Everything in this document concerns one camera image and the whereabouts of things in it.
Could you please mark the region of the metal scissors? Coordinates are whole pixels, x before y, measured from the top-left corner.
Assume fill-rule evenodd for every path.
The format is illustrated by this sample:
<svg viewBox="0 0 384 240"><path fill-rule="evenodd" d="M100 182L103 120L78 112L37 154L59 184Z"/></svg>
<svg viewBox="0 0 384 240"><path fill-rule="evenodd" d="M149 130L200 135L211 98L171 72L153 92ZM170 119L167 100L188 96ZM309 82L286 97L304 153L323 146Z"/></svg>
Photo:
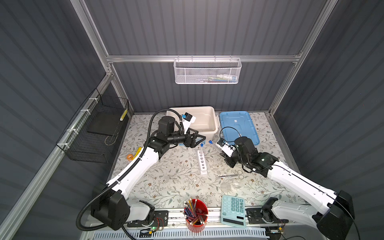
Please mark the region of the metal scissors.
<svg viewBox="0 0 384 240"><path fill-rule="evenodd" d="M229 175L223 175L223 176L218 176L218 179L225 179L225 178L238 178L240 180L244 179L244 174L243 171L238 170L235 174L229 174Z"/></svg>

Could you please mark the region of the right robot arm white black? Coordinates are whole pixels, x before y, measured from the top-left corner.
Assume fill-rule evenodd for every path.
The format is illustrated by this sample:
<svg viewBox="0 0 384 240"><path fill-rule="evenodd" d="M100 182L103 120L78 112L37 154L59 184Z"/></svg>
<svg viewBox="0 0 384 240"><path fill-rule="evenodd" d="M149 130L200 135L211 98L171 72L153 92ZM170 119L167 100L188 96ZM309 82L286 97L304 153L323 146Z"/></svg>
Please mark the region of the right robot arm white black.
<svg viewBox="0 0 384 240"><path fill-rule="evenodd" d="M270 197L259 213L265 223L291 220L316 228L329 240L345 240L356 225L352 196L347 192L337 193L307 179L270 153L259 152L247 137L240 136L232 144L220 138L213 145L231 168L240 164L245 173L275 181L307 202L298 205Z"/></svg>

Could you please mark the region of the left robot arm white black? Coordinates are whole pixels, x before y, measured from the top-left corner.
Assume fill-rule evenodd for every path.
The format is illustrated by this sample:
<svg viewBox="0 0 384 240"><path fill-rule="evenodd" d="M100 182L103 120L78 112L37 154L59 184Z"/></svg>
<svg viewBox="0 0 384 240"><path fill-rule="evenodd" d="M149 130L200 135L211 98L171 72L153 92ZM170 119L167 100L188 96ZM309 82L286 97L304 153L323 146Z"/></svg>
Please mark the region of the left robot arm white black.
<svg viewBox="0 0 384 240"><path fill-rule="evenodd" d="M197 130L191 128L196 117L190 113L175 117L164 116L159 120L158 129L151 131L154 118L149 122L145 144L139 154L117 176L106 184L94 189L94 196L79 212L76 227L84 232L109 227L116 231L129 222L142 221L146 225L153 222L155 208L145 201L132 201L130 192L144 174L170 149L183 144L195 148L206 140Z"/></svg>

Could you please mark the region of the white test tube rack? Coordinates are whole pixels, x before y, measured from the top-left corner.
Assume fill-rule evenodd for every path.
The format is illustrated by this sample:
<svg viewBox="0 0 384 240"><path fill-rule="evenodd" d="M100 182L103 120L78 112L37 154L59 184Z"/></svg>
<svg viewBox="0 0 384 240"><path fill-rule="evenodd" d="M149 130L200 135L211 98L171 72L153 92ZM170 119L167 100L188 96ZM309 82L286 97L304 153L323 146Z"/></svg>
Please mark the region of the white test tube rack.
<svg viewBox="0 0 384 240"><path fill-rule="evenodd" d="M206 163L204 152L202 150L197 150L197 157L198 157L199 169L200 169L201 175L207 175L208 169L207 169L207 163Z"/></svg>

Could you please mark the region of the white plastic storage bin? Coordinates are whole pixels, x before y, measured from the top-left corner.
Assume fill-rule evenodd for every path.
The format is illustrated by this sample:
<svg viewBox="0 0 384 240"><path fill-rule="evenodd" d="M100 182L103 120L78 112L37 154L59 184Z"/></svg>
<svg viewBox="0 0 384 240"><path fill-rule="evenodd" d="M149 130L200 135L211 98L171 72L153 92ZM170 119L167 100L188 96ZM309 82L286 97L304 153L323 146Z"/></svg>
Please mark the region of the white plastic storage bin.
<svg viewBox="0 0 384 240"><path fill-rule="evenodd" d="M214 135L219 130L219 117L215 113L215 109L211 106L204 107L183 107L183 108L172 108L180 115L189 113L196 117L194 123L191 124L191 128L199 131L200 135L206 137L205 143L212 141Z"/></svg>

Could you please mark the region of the blue plastic bin lid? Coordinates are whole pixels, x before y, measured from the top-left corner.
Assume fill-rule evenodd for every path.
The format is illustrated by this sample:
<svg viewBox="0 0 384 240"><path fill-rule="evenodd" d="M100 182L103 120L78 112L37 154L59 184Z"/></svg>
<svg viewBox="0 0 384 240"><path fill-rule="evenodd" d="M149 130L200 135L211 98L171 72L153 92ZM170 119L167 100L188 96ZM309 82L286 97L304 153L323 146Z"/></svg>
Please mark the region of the blue plastic bin lid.
<svg viewBox="0 0 384 240"><path fill-rule="evenodd" d="M255 146L260 144L259 136L251 115L246 111L222 112L219 114L221 127L220 136L229 143L238 137L247 137Z"/></svg>

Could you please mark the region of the mint green calculator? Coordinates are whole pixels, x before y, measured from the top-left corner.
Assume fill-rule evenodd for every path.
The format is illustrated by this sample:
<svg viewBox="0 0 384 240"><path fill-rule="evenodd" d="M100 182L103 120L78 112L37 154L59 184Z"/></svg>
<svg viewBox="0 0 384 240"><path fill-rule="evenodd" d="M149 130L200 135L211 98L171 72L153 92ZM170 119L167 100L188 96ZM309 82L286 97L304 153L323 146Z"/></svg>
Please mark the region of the mint green calculator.
<svg viewBox="0 0 384 240"><path fill-rule="evenodd" d="M245 200L243 198L223 195L221 223L231 227L246 227Z"/></svg>

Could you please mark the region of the red pencil cup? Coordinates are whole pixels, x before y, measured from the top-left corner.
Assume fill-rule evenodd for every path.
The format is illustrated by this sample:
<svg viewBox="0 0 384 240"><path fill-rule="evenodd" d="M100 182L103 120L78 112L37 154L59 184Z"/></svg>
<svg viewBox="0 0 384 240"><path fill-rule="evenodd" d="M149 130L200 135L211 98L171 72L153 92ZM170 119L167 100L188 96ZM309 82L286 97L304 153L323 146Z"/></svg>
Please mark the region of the red pencil cup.
<svg viewBox="0 0 384 240"><path fill-rule="evenodd" d="M208 207L199 199L189 199L184 202L183 214L187 228L193 233L200 233L208 222Z"/></svg>

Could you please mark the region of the yellow marker in basket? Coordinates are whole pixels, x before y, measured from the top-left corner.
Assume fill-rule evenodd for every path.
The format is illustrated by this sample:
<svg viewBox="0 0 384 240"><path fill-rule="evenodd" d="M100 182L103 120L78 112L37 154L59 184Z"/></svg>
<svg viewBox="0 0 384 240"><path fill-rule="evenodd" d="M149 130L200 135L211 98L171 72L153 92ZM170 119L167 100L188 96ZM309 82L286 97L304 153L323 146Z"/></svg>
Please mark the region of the yellow marker in basket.
<svg viewBox="0 0 384 240"><path fill-rule="evenodd" d="M120 117L120 121L122 122L124 120L124 118L126 117L128 113L128 109L125 109L124 112L122 113L121 117Z"/></svg>

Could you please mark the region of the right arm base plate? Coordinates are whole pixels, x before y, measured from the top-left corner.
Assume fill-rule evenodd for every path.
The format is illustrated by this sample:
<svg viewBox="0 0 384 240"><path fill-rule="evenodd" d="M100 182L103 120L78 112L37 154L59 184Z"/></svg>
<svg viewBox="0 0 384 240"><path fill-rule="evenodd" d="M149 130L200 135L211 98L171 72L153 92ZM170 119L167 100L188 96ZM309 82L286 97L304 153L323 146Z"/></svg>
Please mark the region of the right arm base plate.
<svg viewBox="0 0 384 240"><path fill-rule="evenodd" d="M250 224L287 224L289 220L277 218L271 210L264 210L261 207L247 208L246 217Z"/></svg>

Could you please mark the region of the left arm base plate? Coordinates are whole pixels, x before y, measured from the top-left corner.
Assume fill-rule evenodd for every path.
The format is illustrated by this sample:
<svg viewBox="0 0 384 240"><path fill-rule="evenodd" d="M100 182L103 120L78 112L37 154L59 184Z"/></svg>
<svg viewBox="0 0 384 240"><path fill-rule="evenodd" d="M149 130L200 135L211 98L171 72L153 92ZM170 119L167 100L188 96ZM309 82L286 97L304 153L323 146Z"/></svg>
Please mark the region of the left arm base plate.
<svg viewBox="0 0 384 240"><path fill-rule="evenodd" d="M169 220L169 211L154 211L154 217L151 221L130 221L127 222L128 228L148 228L148 227L166 227Z"/></svg>

